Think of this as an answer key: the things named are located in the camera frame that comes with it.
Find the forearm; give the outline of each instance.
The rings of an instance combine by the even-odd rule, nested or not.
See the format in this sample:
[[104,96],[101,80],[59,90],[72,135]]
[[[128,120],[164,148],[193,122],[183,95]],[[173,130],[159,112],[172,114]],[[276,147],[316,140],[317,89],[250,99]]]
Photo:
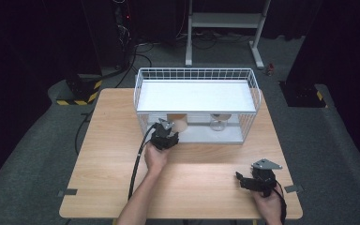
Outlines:
[[160,172],[148,172],[116,221],[117,225],[145,224],[148,206]]

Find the white wire rack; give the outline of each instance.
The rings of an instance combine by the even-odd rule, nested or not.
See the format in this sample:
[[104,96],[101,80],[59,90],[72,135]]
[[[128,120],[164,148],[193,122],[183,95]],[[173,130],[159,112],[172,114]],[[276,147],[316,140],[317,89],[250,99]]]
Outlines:
[[[250,68],[141,68],[134,106],[142,134],[168,113],[186,113],[180,143],[243,143],[261,105]],[[223,131],[210,128],[212,113],[231,114]]]

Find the metal rack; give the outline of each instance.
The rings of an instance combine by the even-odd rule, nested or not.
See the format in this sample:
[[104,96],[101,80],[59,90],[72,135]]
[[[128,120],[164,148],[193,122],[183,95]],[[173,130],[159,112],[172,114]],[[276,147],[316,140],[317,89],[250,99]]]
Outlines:
[[262,13],[194,13],[192,0],[189,0],[186,67],[192,67],[192,28],[193,27],[229,27],[229,28],[255,28],[254,40],[249,42],[257,68],[264,68],[257,45],[262,34],[267,11],[271,0],[265,0]]
[[[250,68],[141,68],[134,106],[142,134],[168,113],[186,113],[181,143],[243,143],[261,104]],[[212,113],[231,114],[223,131],[209,127]]]

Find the wooden table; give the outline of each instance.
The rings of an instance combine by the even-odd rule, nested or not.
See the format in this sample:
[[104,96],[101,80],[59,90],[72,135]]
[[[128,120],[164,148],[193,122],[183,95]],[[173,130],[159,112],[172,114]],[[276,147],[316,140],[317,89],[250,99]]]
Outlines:
[[[104,89],[84,138],[60,208],[63,218],[117,218],[128,201],[128,188],[143,139],[133,107],[133,89]],[[157,184],[149,218],[260,218],[249,190],[235,172],[250,177],[250,165],[267,158],[283,186],[293,184],[264,97],[243,144],[180,143]],[[140,161],[135,188],[147,168]],[[289,219],[303,211],[295,192],[286,193]]]

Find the hand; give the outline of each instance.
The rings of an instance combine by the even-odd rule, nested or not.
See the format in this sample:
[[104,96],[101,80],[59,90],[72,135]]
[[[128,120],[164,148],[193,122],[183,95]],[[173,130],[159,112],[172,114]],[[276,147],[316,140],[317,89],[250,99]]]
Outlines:
[[[282,194],[282,190],[279,185],[275,187],[276,191]],[[262,192],[250,191],[257,205],[262,218],[267,225],[282,224],[280,221],[281,216],[281,204],[280,198],[275,191],[271,191],[270,196],[264,198]]]
[[153,174],[160,173],[168,162],[170,152],[170,149],[158,150],[153,144],[148,142],[144,154],[148,172]]

